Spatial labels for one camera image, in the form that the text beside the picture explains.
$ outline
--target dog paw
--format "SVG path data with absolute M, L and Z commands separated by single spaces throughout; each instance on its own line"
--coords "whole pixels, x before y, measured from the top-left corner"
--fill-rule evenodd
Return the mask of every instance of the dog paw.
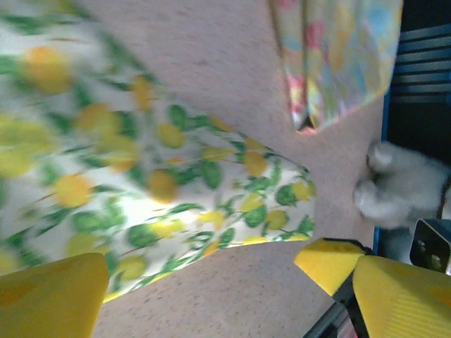
M 373 181 L 359 182 L 354 189 L 354 204 L 364 212 L 376 203 L 377 193 L 378 188 Z
M 377 173 L 389 170 L 393 161 L 393 146 L 388 142 L 374 142 L 368 150 L 368 166 Z

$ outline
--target blue frame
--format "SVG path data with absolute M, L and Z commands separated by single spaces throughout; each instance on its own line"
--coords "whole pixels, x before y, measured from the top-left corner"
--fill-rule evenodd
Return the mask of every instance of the blue frame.
M 382 117 L 382 133 L 381 139 L 383 141 L 387 140 L 388 133 L 388 107 L 390 105 L 390 90 L 384 96 L 383 99 L 383 117 Z M 379 250 L 379 236 L 381 234 L 381 229 L 378 227 L 374 228 L 374 237 L 373 237 L 373 252 L 375 255 L 378 254 Z

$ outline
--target pink floral pattern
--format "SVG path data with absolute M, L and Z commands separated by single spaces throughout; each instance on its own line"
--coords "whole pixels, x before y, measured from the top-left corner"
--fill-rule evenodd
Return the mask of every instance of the pink floral pattern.
M 307 25 L 307 46 L 309 48 L 320 48 L 324 36 L 324 25 L 322 22 Z
M 278 38 L 282 44 L 291 113 L 296 129 L 302 134 L 314 134 L 332 125 L 382 95 L 390 84 L 402 0 L 358 1 L 361 2 L 359 12 L 349 1 L 276 2 L 276 31 L 282 33 Z M 305 18 L 307 8 L 308 13 L 314 14 Z M 372 18 L 375 12 L 384 13 L 379 17 L 387 19 L 376 22 Z M 325 25 L 326 19 L 332 20 L 329 18 L 335 18 L 336 22 Z M 360 37 L 365 36 L 363 40 L 352 38 L 357 31 Z M 356 52 L 363 48 L 370 50 Z M 372 67 L 364 69 L 368 56 L 372 56 Z M 369 82 L 374 78 L 385 81 Z
M 278 6 L 284 9 L 290 9 L 298 3 L 298 0 L 278 0 Z

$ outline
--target yellow plastic object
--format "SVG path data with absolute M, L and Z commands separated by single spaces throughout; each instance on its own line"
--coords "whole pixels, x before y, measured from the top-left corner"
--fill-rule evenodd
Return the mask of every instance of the yellow plastic object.
M 333 296 L 364 254 L 362 249 L 349 242 L 317 239 L 296 255 L 295 264 Z
M 371 338 L 451 337 L 450 276 L 365 256 L 353 287 Z
M 100 253 L 1 276 L 0 337 L 91 337 L 108 282 Z

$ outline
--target yellow lemon print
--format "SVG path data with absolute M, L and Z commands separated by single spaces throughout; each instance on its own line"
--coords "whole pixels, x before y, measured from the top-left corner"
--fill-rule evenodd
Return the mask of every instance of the yellow lemon print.
M 161 204 L 169 204 L 177 198 L 177 181 L 167 170 L 154 170 L 147 178 L 147 188 L 151 197 Z
M 92 184 L 81 175 L 58 178 L 53 190 L 58 202 L 66 208 L 77 208 L 91 201 Z
M 14 273 L 22 268 L 19 258 L 7 248 L 0 247 L 0 276 Z
M 102 254 L 104 256 L 110 251 L 111 251 L 111 247 L 108 244 L 100 244 L 100 245 L 92 248 L 92 250 L 89 250 L 89 252 L 92 252 L 95 254 L 97 254 L 97 253 Z
M 172 157 L 168 160 L 168 163 L 171 165 L 184 164 L 186 160 L 183 157 Z
M 155 222 L 147 226 L 147 228 L 153 232 L 156 236 L 162 238 L 173 238 L 173 228 L 170 223 L 167 222 Z
M 243 163 L 247 169 L 247 172 L 254 176 L 260 177 L 266 170 L 266 159 L 256 151 L 247 151 L 245 153 Z
M 143 76 L 136 76 L 131 87 L 133 99 L 139 111 L 148 111 L 150 101 L 153 99 L 152 84 Z
M 204 257 L 210 256 L 213 252 L 218 250 L 218 246 L 219 246 L 219 239 L 217 239 L 216 241 L 211 243 L 209 245 L 209 247 L 206 248 L 206 250 L 204 251 Z
M 224 214 L 219 210 L 208 211 L 197 217 L 197 220 L 202 223 L 213 223 L 215 230 L 220 230 L 224 224 Z
M 68 59 L 49 46 L 25 52 L 25 76 L 36 88 L 50 95 L 67 91 L 72 82 Z
M 106 103 L 84 107 L 75 119 L 75 128 L 95 139 L 118 134 L 119 126 L 118 116 Z
M 160 280 L 160 279 L 163 278 L 163 277 L 172 275 L 173 273 L 174 273 L 173 271 L 170 271 L 169 273 L 162 273 L 161 275 L 155 277 L 155 278 L 152 280 L 152 283 L 153 283 L 153 282 L 156 282 L 157 280 Z
M 260 244 L 266 243 L 268 240 L 262 236 L 248 236 L 242 241 L 242 245 L 252 245 L 252 244 Z
M 225 160 L 233 153 L 235 153 L 233 149 L 208 146 L 202 150 L 202 158 L 211 162 L 219 162 Z
M 119 262 L 118 273 L 122 273 L 122 280 L 129 282 L 141 277 L 147 269 L 146 259 L 142 256 L 128 256 Z
M 307 186 L 309 187 L 310 196 L 316 195 L 316 187 L 312 181 L 307 181 Z
M 265 221 L 268 223 L 268 229 L 279 230 L 286 226 L 288 215 L 283 210 L 272 210 L 266 215 Z
M 50 130 L 38 122 L 0 117 L 0 176 L 28 173 L 37 159 L 55 149 Z
M 240 211 L 242 213 L 246 213 L 248 211 L 257 209 L 263 205 L 264 202 L 263 199 L 261 199 L 260 195 L 258 195 L 256 192 L 252 192 L 246 197 L 245 201 L 241 204 Z
M 215 127 L 217 127 L 220 130 L 223 130 L 224 132 L 231 132 L 232 127 L 225 124 L 223 121 L 217 119 L 217 118 L 210 118 L 211 122 Z
M 294 234 L 291 236 L 288 241 L 289 242 L 296 242 L 296 241 L 308 241 L 311 237 L 307 234 Z
M 312 195 L 311 188 L 306 187 L 303 181 L 293 183 L 293 192 L 300 201 L 310 201 L 310 196 Z
M 159 125 L 157 134 L 160 142 L 168 148 L 180 148 L 185 141 L 185 133 L 170 123 Z
M 109 292 L 108 294 L 106 294 L 106 296 L 104 298 L 104 303 L 112 301 L 113 299 L 116 299 L 116 298 L 122 296 L 124 293 L 125 293 L 125 291 Z
M 185 231 L 185 223 L 181 220 L 173 220 L 171 222 L 171 229 L 173 232 Z
M 267 148 L 263 144 L 255 139 L 251 139 L 250 137 L 246 137 L 245 147 L 249 150 L 267 150 Z
M 88 232 L 74 234 L 66 243 L 66 257 L 78 256 L 91 252 L 99 241 L 99 236 Z
M 96 145 L 96 152 L 102 155 L 106 164 L 121 173 L 138 162 L 138 149 L 134 141 L 123 135 L 105 137 Z
M 56 0 L 56 10 L 62 14 L 77 14 L 69 0 Z

